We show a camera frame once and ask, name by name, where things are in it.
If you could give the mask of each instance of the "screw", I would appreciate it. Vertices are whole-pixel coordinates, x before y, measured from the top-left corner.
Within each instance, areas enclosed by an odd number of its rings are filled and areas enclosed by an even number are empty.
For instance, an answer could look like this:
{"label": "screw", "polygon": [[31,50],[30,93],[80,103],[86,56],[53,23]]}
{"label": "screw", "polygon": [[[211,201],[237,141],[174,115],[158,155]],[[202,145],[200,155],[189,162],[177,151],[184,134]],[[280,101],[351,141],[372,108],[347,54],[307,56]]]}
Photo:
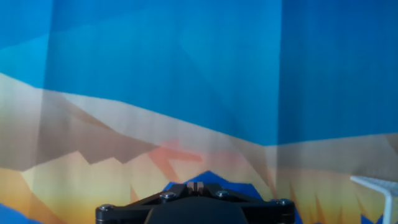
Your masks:
{"label": "screw", "polygon": [[164,199],[171,199],[174,198],[175,196],[177,195],[174,192],[164,192],[160,195],[160,197]]}
{"label": "screw", "polygon": [[104,204],[98,207],[101,211],[108,211],[113,209],[113,205]]}
{"label": "screw", "polygon": [[226,197],[226,196],[229,195],[229,193],[226,190],[219,190],[219,191],[216,192],[216,195],[218,197]]}
{"label": "screw", "polygon": [[290,203],[289,199],[279,199],[276,201],[279,205],[287,205],[288,203]]}

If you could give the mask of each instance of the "black drone frame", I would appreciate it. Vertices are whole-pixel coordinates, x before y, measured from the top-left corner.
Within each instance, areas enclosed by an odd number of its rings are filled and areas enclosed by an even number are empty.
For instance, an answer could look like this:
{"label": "black drone frame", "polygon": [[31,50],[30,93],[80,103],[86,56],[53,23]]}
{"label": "black drone frame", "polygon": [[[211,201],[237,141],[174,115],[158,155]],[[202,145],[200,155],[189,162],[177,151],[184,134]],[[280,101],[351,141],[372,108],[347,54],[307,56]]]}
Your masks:
{"label": "black drone frame", "polygon": [[132,204],[102,205],[96,224],[294,224],[295,205],[287,199],[265,202],[220,184],[174,184]]}

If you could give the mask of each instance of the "printed fabric backdrop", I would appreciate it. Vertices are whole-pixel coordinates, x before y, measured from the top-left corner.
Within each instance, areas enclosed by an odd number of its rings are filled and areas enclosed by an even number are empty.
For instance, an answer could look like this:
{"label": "printed fabric backdrop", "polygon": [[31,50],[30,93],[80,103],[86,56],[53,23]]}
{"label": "printed fabric backdrop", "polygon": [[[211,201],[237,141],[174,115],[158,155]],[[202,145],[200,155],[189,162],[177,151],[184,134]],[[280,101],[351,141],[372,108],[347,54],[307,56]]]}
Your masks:
{"label": "printed fabric backdrop", "polygon": [[381,223],[349,177],[398,181],[397,62],[395,0],[1,0],[0,223],[194,178]]}

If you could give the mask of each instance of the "low-poly mountain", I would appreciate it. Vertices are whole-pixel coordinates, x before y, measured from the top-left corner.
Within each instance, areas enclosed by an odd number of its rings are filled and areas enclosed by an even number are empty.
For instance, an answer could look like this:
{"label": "low-poly mountain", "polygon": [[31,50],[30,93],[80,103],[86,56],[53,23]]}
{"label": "low-poly mountain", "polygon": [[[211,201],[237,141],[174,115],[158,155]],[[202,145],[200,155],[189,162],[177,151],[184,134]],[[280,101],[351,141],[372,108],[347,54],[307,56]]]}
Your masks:
{"label": "low-poly mountain", "polygon": [[382,223],[383,223],[383,216],[381,216],[376,223],[373,223],[371,220],[366,218],[364,215],[361,215],[361,224],[382,224]]}
{"label": "low-poly mountain", "polygon": [[0,203],[1,223],[3,224],[40,224],[38,221],[26,218],[21,212]]}
{"label": "low-poly mountain", "polygon": [[[236,192],[248,195],[250,197],[258,198],[261,199],[260,194],[257,192],[256,188],[252,184],[244,184],[244,183],[233,183],[229,182],[222,177],[212,173],[212,171],[206,171],[188,181],[185,182],[203,182],[204,184],[210,184],[210,183],[219,183],[222,187],[225,187],[226,189],[234,190]],[[173,182],[170,182],[164,190],[169,189],[173,184]]]}
{"label": "low-poly mountain", "polygon": [[0,167],[27,170],[80,151],[90,163],[125,163],[157,146],[117,133],[65,99],[0,74]]}
{"label": "low-poly mountain", "polygon": [[398,155],[398,134],[387,134],[386,138],[390,146],[395,150]]}

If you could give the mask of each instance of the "blue backdrop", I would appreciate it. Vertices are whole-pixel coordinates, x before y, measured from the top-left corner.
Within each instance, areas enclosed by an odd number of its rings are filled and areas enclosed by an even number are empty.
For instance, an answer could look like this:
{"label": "blue backdrop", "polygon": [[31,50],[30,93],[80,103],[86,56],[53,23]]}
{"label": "blue backdrop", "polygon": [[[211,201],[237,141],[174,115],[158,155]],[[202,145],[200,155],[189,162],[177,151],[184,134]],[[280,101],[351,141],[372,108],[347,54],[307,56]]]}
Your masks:
{"label": "blue backdrop", "polygon": [[0,72],[262,145],[391,133],[397,11],[394,0],[3,0]]}

